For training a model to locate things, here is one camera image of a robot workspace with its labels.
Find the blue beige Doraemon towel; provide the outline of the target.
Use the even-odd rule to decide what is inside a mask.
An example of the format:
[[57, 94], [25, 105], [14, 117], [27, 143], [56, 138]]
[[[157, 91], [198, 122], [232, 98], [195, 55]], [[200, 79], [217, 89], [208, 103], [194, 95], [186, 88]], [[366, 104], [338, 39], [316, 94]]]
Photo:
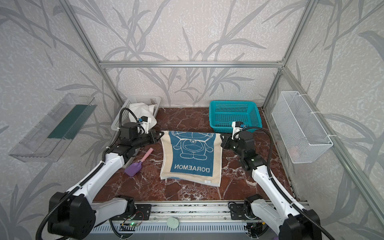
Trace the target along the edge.
[[223, 149], [219, 134], [165, 131], [161, 141], [161, 180], [186, 180], [212, 187], [221, 185]]

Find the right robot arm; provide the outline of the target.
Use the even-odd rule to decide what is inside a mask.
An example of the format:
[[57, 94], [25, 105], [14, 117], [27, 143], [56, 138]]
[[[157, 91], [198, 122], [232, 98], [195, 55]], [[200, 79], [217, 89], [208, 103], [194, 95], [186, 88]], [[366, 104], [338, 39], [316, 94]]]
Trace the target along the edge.
[[245, 171], [252, 173], [253, 180], [263, 189], [272, 202], [270, 206], [262, 198], [252, 197], [245, 201], [247, 217], [259, 218], [271, 228], [280, 240], [321, 240], [334, 237], [321, 226], [314, 210], [307, 210], [288, 193], [271, 170], [271, 155], [264, 160], [255, 150], [253, 133], [244, 129], [233, 135], [221, 134], [221, 147], [232, 150], [240, 157]]

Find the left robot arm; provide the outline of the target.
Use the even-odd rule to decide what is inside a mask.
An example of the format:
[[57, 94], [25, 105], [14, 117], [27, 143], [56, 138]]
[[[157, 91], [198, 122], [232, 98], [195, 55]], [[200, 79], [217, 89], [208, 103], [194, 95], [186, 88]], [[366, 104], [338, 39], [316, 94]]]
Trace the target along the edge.
[[40, 223], [36, 239], [42, 239], [43, 229], [68, 238], [82, 240], [94, 227], [120, 215], [133, 216], [137, 212], [134, 199], [119, 195], [107, 202], [95, 204], [98, 192], [105, 183], [121, 169], [136, 153], [137, 149], [156, 144], [163, 131], [144, 131], [138, 123], [125, 123], [118, 135], [104, 151], [103, 159], [80, 182], [64, 193], [57, 192], [49, 202], [49, 212]]

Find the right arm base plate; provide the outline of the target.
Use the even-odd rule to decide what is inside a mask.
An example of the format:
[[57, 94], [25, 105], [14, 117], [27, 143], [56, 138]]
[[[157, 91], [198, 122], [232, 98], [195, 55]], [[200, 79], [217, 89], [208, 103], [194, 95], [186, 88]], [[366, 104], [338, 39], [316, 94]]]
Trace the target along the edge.
[[248, 220], [245, 215], [244, 204], [243, 203], [235, 203], [229, 202], [228, 208], [230, 210], [231, 220]]

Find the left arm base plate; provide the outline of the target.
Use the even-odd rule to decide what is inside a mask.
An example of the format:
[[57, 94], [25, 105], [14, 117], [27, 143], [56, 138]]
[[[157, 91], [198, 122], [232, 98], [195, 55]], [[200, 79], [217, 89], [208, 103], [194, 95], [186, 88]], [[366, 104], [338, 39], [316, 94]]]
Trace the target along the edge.
[[151, 204], [138, 204], [137, 212], [132, 217], [127, 217], [128, 221], [148, 221], [151, 214]]

